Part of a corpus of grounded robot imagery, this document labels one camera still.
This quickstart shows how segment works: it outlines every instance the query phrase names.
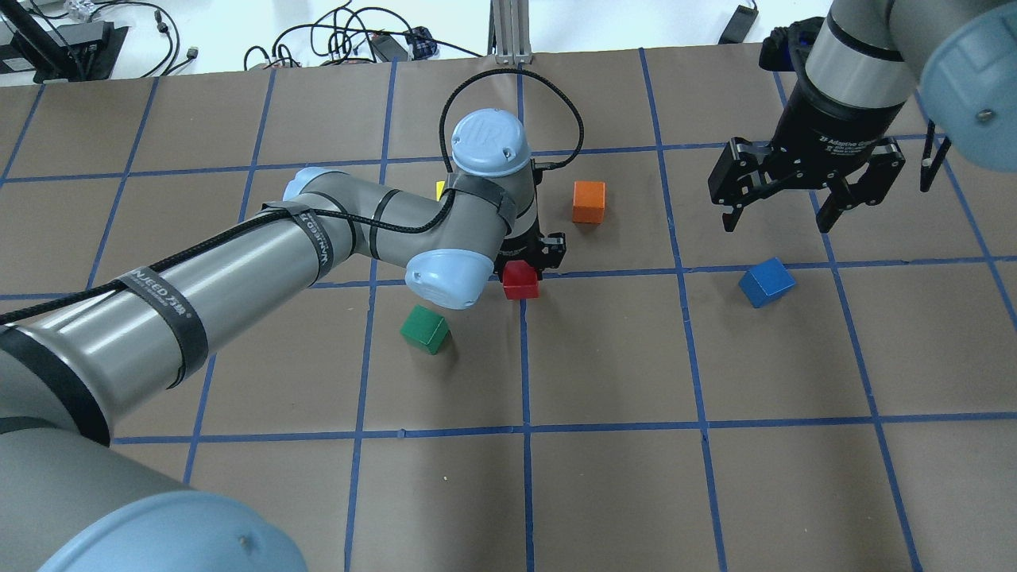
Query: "orange block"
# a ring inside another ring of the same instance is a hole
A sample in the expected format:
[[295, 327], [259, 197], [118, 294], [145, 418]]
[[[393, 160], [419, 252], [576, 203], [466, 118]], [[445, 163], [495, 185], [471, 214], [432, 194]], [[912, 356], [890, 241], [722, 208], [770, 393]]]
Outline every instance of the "orange block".
[[573, 222], [600, 224], [607, 206], [607, 183], [576, 181], [573, 189]]

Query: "black strap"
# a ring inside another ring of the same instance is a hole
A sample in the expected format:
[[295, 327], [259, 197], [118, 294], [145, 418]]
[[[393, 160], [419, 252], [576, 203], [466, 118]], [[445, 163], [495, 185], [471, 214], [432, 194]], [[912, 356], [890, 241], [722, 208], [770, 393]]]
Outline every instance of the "black strap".
[[[336, 207], [336, 209], [339, 210], [340, 213], [343, 213], [344, 215], [350, 214], [350, 212], [346, 210], [346, 207], [343, 207], [343, 204], [340, 203], [339, 201], [336, 201], [336, 197], [332, 196], [331, 194], [325, 194], [323, 192], [318, 192], [316, 190], [305, 190], [300, 194], [316, 194], [321, 198], [324, 198], [328, 203], [332, 203]], [[350, 240], [350, 253], [347, 254], [346, 256], [350, 258], [353, 255], [354, 252], [357, 251], [357, 227], [350, 219], [346, 219], [346, 224], [350, 225], [350, 236], [353, 237], [353, 239]]]
[[498, 210], [498, 216], [505, 223], [505, 227], [507, 228], [505, 232], [512, 232], [512, 227], [516, 224], [516, 213], [519, 207], [513, 201], [512, 196], [508, 195], [508, 191], [501, 185], [484, 177], [478, 177], [477, 175], [471, 175], [463, 171], [456, 171], [448, 175], [448, 180], [445, 182], [445, 189], [456, 189], [460, 192], [478, 196], [494, 205], [494, 208]]
[[837, 23], [837, 20], [833, 19], [832, 15], [827, 16], [826, 24], [827, 27], [830, 28], [830, 34], [833, 34], [834, 38], [839, 40], [841, 44], [847, 46], [855, 52], [858, 52], [859, 54], [864, 54], [871, 58], [879, 60], [898, 62], [904, 61], [904, 57], [901, 56], [900, 52], [897, 50], [888, 50], [886, 48], [865, 44], [861, 40], [851, 36], [843, 27], [841, 27], [839, 23]]
[[[399, 190], [398, 188], [393, 188], [388, 190], [388, 192], [384, 193], [384, 196], [382, 196], [381, 201], [378, 202], [377, 208], [374, 209], [374, 216], [371, 218], [371, 220], [380, 221], [381, 214], [384, 213], [384, 208], [388, 206], [388, 202], [392, 201], [393, 196], [396, 196], [400, 192], [403, 191]], [[368, 233], [367, 244], [371, 248], [371, 258], [380, 261], [381, 256], [378, 255], [377, 240], [378, 240], [378, 227], [371, 226], [371, 230]]]
[[57, 426], [39, 417], [0, 417], [0, 435], [27, 428], [57, 428]]
[[283, 210], [289, 213], [293, 222], [297, 223], [297, 226], [307, 235], [308, 240], [314, 246], [314, 252], [317, 255], [318, 262], [318, 273], [314, 277], [314, 282], [321, 280], [321, 277], [328, 274], [328, 271], [332, 270], [336, 261], [336, 252], [332, 248], [332, 240], [328, 238], [328, 233], [321, 226], [321, 221], [318, 220], [311, 206], [294, 201], [276, 201], [265, 203], [261, 206], [261, 212], [273, 210]]
[[88, 388], [50, 349], [17, 328], [0, 326], [0, 351], [4, 351], [35, 374], [60, 400], [82, 437], [110, 445], [110, 426]]
[[201, 319], [180, 290], [148, 267], [136, 268], [117, 278], [117, 281], [152, 306], [177, 339], [183, 363], [177, 371], [176, 381], [166, 389], [177, 387], [197, 371], [208, 357], [208, 337]]

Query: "green block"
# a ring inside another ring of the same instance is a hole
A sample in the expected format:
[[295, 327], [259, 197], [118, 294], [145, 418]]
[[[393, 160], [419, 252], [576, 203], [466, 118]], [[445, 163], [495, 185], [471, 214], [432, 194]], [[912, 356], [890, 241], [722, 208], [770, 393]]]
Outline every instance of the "green block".
[[441, 347], [444, 337], [448, 335], [448, 324], [444, 318], [418, 304], [403, 323], [399, 333], [403, 334], [410, 345], [434, 355]]

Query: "metal post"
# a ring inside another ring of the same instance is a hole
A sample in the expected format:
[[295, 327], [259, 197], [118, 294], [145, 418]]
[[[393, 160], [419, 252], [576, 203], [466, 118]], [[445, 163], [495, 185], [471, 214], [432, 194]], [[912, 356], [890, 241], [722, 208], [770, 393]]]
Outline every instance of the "metal post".
[[67, 53], [69, 48], [62, 48], [50, 38], [50, 35], [17, 3], [17, 0], [0, 0], [0, 12], [14, 24], [24, 41], [50, 64], [51, 69], [57, 72], [57, 77], [68, 79], [77, 77], [77, 67]]
[[530, 63], [530, 0], [491, 0], [488, 48], [504, 65]]

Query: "black cable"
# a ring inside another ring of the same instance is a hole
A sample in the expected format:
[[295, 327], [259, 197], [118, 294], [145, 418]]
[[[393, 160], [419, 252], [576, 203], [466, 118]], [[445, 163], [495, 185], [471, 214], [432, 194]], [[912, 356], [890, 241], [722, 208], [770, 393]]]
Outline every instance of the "black cable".
[[325, 65], [341, 65], [341, 64], [350, 63], [350, 62], [376, 63], [376, 62], [374, 62], [374, 60], [372, 60], [370, 58], [344, 57], [344, 58], [338, 59], [338, 60], [328, 60], [326, 62], [321, 62], [318, 65], [321, 65], [321, 66], [325, 66]]
[[[88, 16], [88, 21], [93, 21], [96, 18], [96, 16], [99, 15], [99, 13], [104, 9], [111, 8], [114, 6], [145, 6], [148, 8], [155, 8], [156, 10], [159, 10], [160, 12], [165, 14], [166, 19], [170, 20], [170, 24], [173, 25], [173, 36], [175, 37], [173, 56], [170, 58], [169, 64], [167, 64], [166, 69], [169, 69], [170, 67], [176, 64], [177, 58], [180, 57], [180, 27], [177, 26], [176, 20], [173, 19], [173, 16], [169, 12], [167, 12], [165, 8], [157, 4], [153, 4], [152, 2], [141, 2], [140, 0], [105, 0], [101, 2], [96, 2], [95, 4], [96, 4], [96, 11], [92, 12], [92, 15]], [[166, 70], [164, 70], [163, 73], [161, 73], [160, 75], [166, 75], [166, 73], [167, 73]]]
[[244, 52], [244, 71], [247, 71], [249, 69], [247, 67], [247, 58], [251, 57], [251, 54], [254, 53], [255, 51], [261, 52], [261, 54], [264, 56], [264, 61], [272, 60], [272, 57], [268, 56], [267, 50], [265, 50], [261, 46], [251, 46], [250, 48], [247, 48], [246, 52]]
[[289, 67], [299, 67], [300, 65], [297, 63], [297, 60], [293, 59], [293, 52], [290, 51], [290, 47], [287, 46], [286, 44], [279, 45], [279, 54], [277, 55], [280, 57], [280, 60], [283, 62], [284, 66], [286, 66], [286, 60], [290, 60]]
[[159, 71], [159, 68], [163, 67], [163, 65], [165, 65], [166, 62], [169, 61], [170, 56], [173, 55], [173, 38], [170, 38], [169, 31], [161, 32], [160, 34], [162, 34], [163, 36], [166, 36], [166, 40], [169, 41], [169, 43], [170, 43], [170, 49], [167, 50], [166, 55], [163, 56], [163, 59], [159, 60], [159, 63], [157, 63], [155, 67], [153, 67], [148, 71], [145, 71], [144, 74], [141, 75], [141, 77], [147, 77], [147, 76], [152, 75], [153, 73]]
[[184, 61], [182, 61], [182, 62], [178, 63], [177, 65], [171, 67], [170, 69], [166, 70], [166, 74], [169, 75], [169, 74], [173, 73], [174, 71], [176, 71], [178, 69], [181, 69], [183, 66], [189, 64], [190, 62], [194, 61], [195, 59], [196, 58], [187, 58], [187, 59], [185, 59]]
[[[319, 17], [318, 19], [314, 20], [314, 23], [321, 23], [328, 16], [333, 16], [333, 18], [335, 19], [336, 13], [339, 12], [340, 10], [342, 10], [343, 8], [349, 6], [352, 1], [353, 0], [347, 0], [346, 3], [343, 4], [342, 6], [339, 6], [339, 7], [333, 8], [332, 10], [328, 10], [327, 12], [325, 12], [324, 14], [322, 14], [321, 17]], [[331, 51], [326, 51], [325, 53], [322, 54], [322, 53], [318, 52], [317, 49], [314, 47], [314, 28], [311, 28], [310, 44], [311, 44], [311, 51], [314, 52], [315, 56], [322, 56], [322, 57], [331, 57], [332, 56], [333, 53]]]
[[[337, 28], [340, 27], [340, 25], [339, 25], [339, 12], [340, 11], [342, 11], [344, 13], [350, 14], [350, 17], [347, 18], [347, 20], [346, 20], [345, 27], [350, 27], [350, 23], [353, 22], [354, 18], [356, 18], [357, 22], [360, 24], [360, 31], [359, 32], [354, 32], [353, 34], [348, 34], [347, 31], [339, 31], [339, 30], [337, 30], [336, 32], [333, 33], [333, 36], [336, 36], [337, 34], [342, 34], [343, 35], [344, 42], [343, 42], [342, 48], [344, 50], [346, 50], [345, 58], [348, 59], [348, 58], [350, 58], [351, 55], [355, 55], [357, 53], [357, 49], [360, 48], [360, 46], [363, 46], [364, 43], [366, 42], [367, 43], [367, 51], [368, 51], [368, 53], [371, 56], [371, 61], [373, 61], [373, 62], [376, 63], [378, 61], [377, 54], [374, 53], [374, 47], [371, 46], [371, 44], [369, 42], [370, 39], [371, 39], [371, 35], [367, 33], [367, 24], [364, 23], [364, 20], [361, 19], [361, 17], [360, 17], [359, 14], [357, 14], [356, 12], [354, 12], [353, 10], [351, 10], [350, 8], [348, 8], [347, 6], [343, 6], [339, 10], [337, 10], [336, 13], [333, 14], [333, 16], [332, 16], [332, 25], [335, 26], [335, 27], [337, 27]], [[364, 35], [364, 39], [361, 40], [359, 44], [357, 44], [356, 46], [354, 46], [353, 45], [353, 39], [357, 36], [357, 34], [363, 34]], [[344, 54], [340, 54], [339, 51], [337, 51], [337, 55], [341, 56], [340, 57], [340, 63], [342, 63], [343, 61], [345, 61], [344, 58], [342, 57]]]
[[[380, 8], [378, 6], [367, 6], [365, 8], [359, 8], [357, 10], [354, 10], [350, 14], [350, 18], [348, 20], [346, 20], [346, 25], [347, 26], [350, 25], [350, 23], [353, 21], [354, 16], [356, 16], [357, 19], [360, 19], [360, 14], [363, 13], [363, 12], [384, 12], [386, 14], [391, 14], [393, 16], [396, 16], [397, 18], [399, 18], [399, 21], [403, 22], [403, 25], [406, 26], [406, 31], [409, 32], [411, 36], [415, 36], [413, 34], [413, 26], [410, 25], [410, 22], [406, 21], [406, 18], [404, 18], [403, 16], [401, 16], [401, 15], [397, 14], [396, 12], [390, 10], [388, 8]], [[364, 26], [363, 23], [364, 23], [363, 21], [360, 22], [360, 25], [362, 27]]]
[[[354, 28], [351, 28], [351, 27], [332, 26], [332, 25], [327, 25], [327, 24], [323, 24], [323, 23], [301, 23], [301, 24], [290, 26], [290, 27], [286, 28], [285, 31], [283, 31], [283, 33], [280, 34], [279, 37], [276, 38], [276, 42], [273, 44], [273, 50], [272, 51], [274, 53], [276, 52], [277, 47], [279, 46], [279, 43], [282, 41], [282, 39], [285, 36], [287, 36], [289, 34], [292, 34], [292, 33], [294, 33], [294, 32], [296, 32], [298, 30], [315, 28], [315, 27], [323, 27], [323, 28], [327, 28], [327, 30], [342, 30], [342, 31], [358, 32], [358, 33], [365, 33], [365, 34], [390, 34], [390, 35], [393, 35], [393, 36], [403, 36], [405, 38], [411, 38], [411, 39], [420, 38], [420, 35], [418, 35], [418, 34], [410, 34], [408, 32], [385, 32], [383, 30], [354, 30]], [[455, 44], [450, 44], [447, 42], [442, 42], [440, 40], [433, 40], [433, 39], [428, 40], [428, 41], [429, 42], [434, 42], [435, 44], [438, 44], [438, 45], [441, 45], [441, 46], [447, 46], [447, 47], [453, 48], [455, 50], [459, 50], [459, 51], [461, 51], [463, 53], [470, 54], [471, 56], [475, 56], [475, 57], [478, 57], [478, 58], [484, 57], [483, 55], [478, 54], [477, 52], [474, 52], [474, 51], [471, 51], [471, 50], [467, 50], [466, 48], [462, 48], [462, 47], [457, 46]]]
[[29, 14], [36, 16], [37, 18], [43, 18], [43, 19], [47, 19], [47, 20], [62, 20], [65, 17], [67, 17], [67, 16], [70, 15], [70, 12], [64, 12], [62, 14], [57, 14], [55, 16], [48, 16], [48, 15], [42, 13], [41, 11], [37, 12], [36, 10], [33, 10], [32, 8], [27, 8], [25, 11], [28, 12]]
[[561, 99], [562, 102], [564, 102], [569, 110], [573, 112], [573, 116], [576, 117], [576, 125], [579, 127], [579, 140], [576, 142], [576, 149], [573, 150], [572, 155], [566, 157], [564, 161], [560, 161], [557, 163], [550, 163], [547, 166], [542, 167], [541, 170], [553, 171], [554, 169], [560, 169], [561, 167], [564, 167], [565, 165], [572, 163], [573, 160], [576, 159], [576, 157], [579, 155], [579, 152], [582, 151], [583, 138], [586, 136], [586, 130], [583, 127], [583, 117], [579, 114], [579, 110], [576, 109], [576, 105], [572, 103], [572, 100], [569, 99], [569, 96], [566, 96], [564, 92], [559, 90], [558, 87], [555, 85], [554, 83], [551, 83], [550, 80], [548, 80], [543, 75], [540, 75], [539, 73], [536, 73], [534, 71], [530, 71], [529, 69], [516, 69], [516, 68], [488, 69], [487, 71], [481, 71], [480, 73], [460, 83], [459, 88], [456, 88], [456, 90], [452, 93], [452, 95], [448, 96], [448, 99], [445, 101], [444, 107], [441, 108], [441, 116], [438, 118], [438, 144], [440, 144], [441, 146], [441, 161], [444, 162], [445, 171], [450, 173], [452, 172], [452, 161], [448, 160], [448, 150], [445, 148], [445, 142], [444, 142], [444, 124], [445, 124], [445, 119], [448, 116], [448, 109], [452, 107], [453, 102], [456, 101], [456, 97], [459, 96], [459, 94], [463, 90], [467, 89], [470, 84], [472, 84], [475, 81], [483, 79], [484, 77], [490, 77], [491, 75], [501, 75], [504, 73], [511, 73], [514, 75], [526, 75], [527, 77], [533, 77], [537, 81], [540, 81], [544, 85], [547, 85], [548, 89], [554, 92], [554, 95], [556, 95], [558, 98]]
[[[36, 4], [36, 0], [28, 0], [28, 2], [32, 4], [32, 7], [35, 8], [37, 12], [43, 13], [43, 10], [39, 8], [39, 4]], [[44, 19], [46, 20], [46, 23], [50, 25], [50, 28], [52, 28], [53, 32], [56, 33], [57, 38], [59, 38], [60, 41], [64, 43], [64, 48], [67, 48], [67, 53], [70, 54], [71, 59], [74, 60], [74, 65], [77, 66], [77, 78], [81, 81], [87, 79], [87, 77], [84, 75], [84, 66], [81, 65], [81, 59], [77, 57], [77, 51], [75, 51], [74, 48], [71, 47], [70, 43], [67, 42], [67, 39], [63, 37], [63, 34], [60, 34], [60, 31], [57, 30], [57, 26], [53, 25], [53, 20], [51, 20], [50, 18], [44, 18]]]
[[[367, 217], [361, 217], [359, 215], [353, 215], [350, 213], [340, 213], [337, 211], [326, 211], [323, 209], [312, 209], [312, 212], [315, 215], [321, 217], [331, 217], [335, 219], [349, 220], [355, 223], [376, 227], [381, 230], [388, 230], [392, 232], [399, 232], [403, 234], [420, 234], [423, 232], [427, 232], [428, 230], [440, 224], [441, 221], [443, 221], [444, 218], [448, 215], [448, 212], [452, 210], [453, 203], [456, 199], [455, 189], [448, 189], [445, 194], [447, 194], [448, 198], [445, 199], [444, 205], [441, 206], [441, 209], [434, 215], [434, 217], [431, 218], [430, 221], [424, 223], [423, 225], [416, 227], [394, 225], [391, 223], [369, 219]], [[241, 234], [244, 234], [259, 226], [263, 226], [265, 224], [281, 219], [289, 218], [290, 216], [291, 215], [287, 211], [282, 211], [282, 210], [270, 211], [267, 213], [263, 213], [260, 216], [254, 217], [253, 219], [244, 221], [243, 223], [240, 223], [239, 225], [233, 228], [225, 230], [217, 234], [216, 236], [208, 238], [207, 240], [199, 242], [194, 246], [191, 246], [190, 248], [181, 250], [180, 252], [177, 252], [176, 254], [173, 254], [171, 256], [167, 256], [156, 264], [148, 265], [148, 268], [151, 268], [153, 271], [157, 273], [164, 272], [179, 264], [189, 261], [199, 254], [207, 252], [208, 250], [212, 250], [217, 246], [221, 246], [229, 242], [230, 240], [236, 238], [237, 236], [240, 236]], [[124, 288], [125, 288], [124, 285], [120, 283], [119, 280], [111, 280], [110, 282], [107, 282], [102, 286], [96, 286], [95, 288], [89, 288], [81, 292], [75, 292], [73, 294], [64, 296], [62, 298], [58, 298], [56, 300], [49, 300], [41, 304], [36, 304], [34, 306], [16, 309], [14, 311], [9, 311], [7, 313], [0, 314], [0, 325], [11, 324], [14, 322], [19, 322], [21, 320], [26, 320], [28, 318], [46, 313], [48, 311], [53, 311], [56, 309], [60, 309], [62, 307], [67, 307], [71, 304], [76, 304], [78, 302], [95, 298], [97, 296], [102, 296], [110, 292], [119, 292]]]

